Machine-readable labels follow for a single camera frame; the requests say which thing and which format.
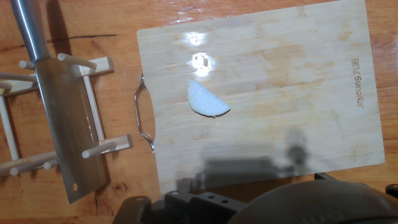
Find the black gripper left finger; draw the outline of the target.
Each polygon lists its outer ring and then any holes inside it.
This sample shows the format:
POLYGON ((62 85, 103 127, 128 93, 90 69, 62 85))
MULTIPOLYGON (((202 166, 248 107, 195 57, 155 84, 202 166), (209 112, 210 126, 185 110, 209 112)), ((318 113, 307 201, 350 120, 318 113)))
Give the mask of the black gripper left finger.
POLYGON ((211 192, 171 191, 162 200, 131 197, 121 205, 115 224, 127 223, 228 223, 246 204, 211 192))

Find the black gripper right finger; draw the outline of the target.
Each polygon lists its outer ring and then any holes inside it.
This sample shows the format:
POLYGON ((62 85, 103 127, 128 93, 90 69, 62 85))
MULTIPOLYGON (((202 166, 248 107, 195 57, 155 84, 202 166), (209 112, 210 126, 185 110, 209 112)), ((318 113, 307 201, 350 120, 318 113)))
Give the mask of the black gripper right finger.
MULTIPOLYGON (((314 174, 314 179, 315 180, 336 180, 334 177, 321 172, 321 173, 315 173, 314 174)), ((385 187, 385 193, 394 197, 398 198, 398 191, 397 191, 397 184, 390 184, 385 187)))

